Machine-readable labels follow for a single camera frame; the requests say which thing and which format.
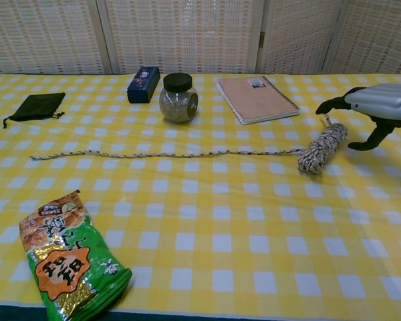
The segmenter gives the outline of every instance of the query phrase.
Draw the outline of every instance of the blue box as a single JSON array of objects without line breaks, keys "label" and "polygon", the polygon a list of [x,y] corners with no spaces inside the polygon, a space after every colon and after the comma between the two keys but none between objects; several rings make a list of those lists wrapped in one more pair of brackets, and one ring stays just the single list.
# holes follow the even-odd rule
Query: blue box
[{"label": "blue box", "polygon": [[150,102],[160,79],[158,67],[141,67],[128,86],[130,103]]}]

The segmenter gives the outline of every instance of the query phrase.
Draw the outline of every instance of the jar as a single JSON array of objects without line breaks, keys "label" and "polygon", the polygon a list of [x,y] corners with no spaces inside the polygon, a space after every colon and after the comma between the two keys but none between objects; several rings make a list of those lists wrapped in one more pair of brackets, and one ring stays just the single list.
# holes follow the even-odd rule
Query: jar
[{"label": "jar", "polygon": [[171,122],[192,120],[198,108],[198,94],[192,85],[192,76],[177,72],[163,78],[159,106],[163,116]]}]

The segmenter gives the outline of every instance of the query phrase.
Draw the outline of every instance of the spiral notebook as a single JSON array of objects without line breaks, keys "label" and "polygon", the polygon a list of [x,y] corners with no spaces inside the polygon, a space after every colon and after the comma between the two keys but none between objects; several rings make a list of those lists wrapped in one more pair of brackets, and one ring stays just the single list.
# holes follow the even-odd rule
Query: spiral notebook
[{"label": "spiral notebook", "polygon": [[300,113],[266,77],[223,78],[217,88],[244,125]]}]

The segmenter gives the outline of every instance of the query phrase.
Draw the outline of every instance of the black jar lid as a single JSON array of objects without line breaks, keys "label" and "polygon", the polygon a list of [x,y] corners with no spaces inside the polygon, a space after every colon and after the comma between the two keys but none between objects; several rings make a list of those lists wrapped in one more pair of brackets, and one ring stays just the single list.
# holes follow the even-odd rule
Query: black jar lid
[{"label": "black jar lid", "polygon": [[192,76],[183,72],[169,74],[163,78],[163,87],[169,92],[185,92],[192,86]]}]

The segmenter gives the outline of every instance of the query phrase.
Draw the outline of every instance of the tablecloth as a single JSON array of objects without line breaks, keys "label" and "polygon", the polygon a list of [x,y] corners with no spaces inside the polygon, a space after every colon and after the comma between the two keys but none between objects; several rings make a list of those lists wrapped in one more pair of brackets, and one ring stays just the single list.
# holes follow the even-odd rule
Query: tablecloth
[{"label": "tablecloth", "polygon": [[[296,156],[111,159],[31,155],[281,150],[306,147],[325,124],[320,102],[400,75],[268,75],[300,108],[243,126],[215,88],[194,75],[199,113],[171,124],[158,106],[129,104],[133,75],[0,75],[0,303],[41,303],[18,222],[80,189],[114,255],[134,272],[115,309],[252,318],[401,320],[401,129],[369,152],[346,147],[374,128],[333,110],[349,137],[321,175]],[[2,119],[29,94],[65,92],[59,120]]]}]

